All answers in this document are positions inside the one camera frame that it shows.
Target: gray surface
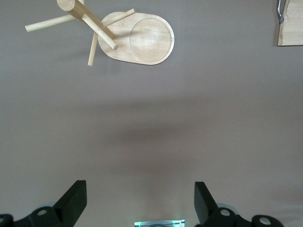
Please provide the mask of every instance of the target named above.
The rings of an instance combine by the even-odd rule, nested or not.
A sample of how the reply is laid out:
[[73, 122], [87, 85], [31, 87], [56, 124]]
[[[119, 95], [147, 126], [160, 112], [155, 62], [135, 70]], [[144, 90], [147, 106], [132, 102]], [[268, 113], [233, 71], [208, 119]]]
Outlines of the gray surface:
[[113, 60], [49, 0], [0, 2], [0, 213], [22, 218], [88, 184], [82, 226], [185, 219], [195, 181], [217, 202], [303, 226], [302, 47], [277, 47], [275, 0], [86, 0], [101, 18], [165, 18], [171, 56]]

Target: metal clip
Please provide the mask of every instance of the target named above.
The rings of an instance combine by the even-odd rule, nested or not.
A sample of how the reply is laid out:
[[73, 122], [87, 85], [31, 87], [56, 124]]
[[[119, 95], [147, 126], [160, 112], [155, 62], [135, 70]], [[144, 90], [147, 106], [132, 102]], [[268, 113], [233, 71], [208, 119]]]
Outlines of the metal clip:
[[284, 22], [284, 17], [282, 15], [282, 13], [280, 12], [280, 6], [281, 6], [281, 0], [278, 0], [277, 13], [278, 13], [278, 17], [279, 17], [279, 24], [282, 24]]

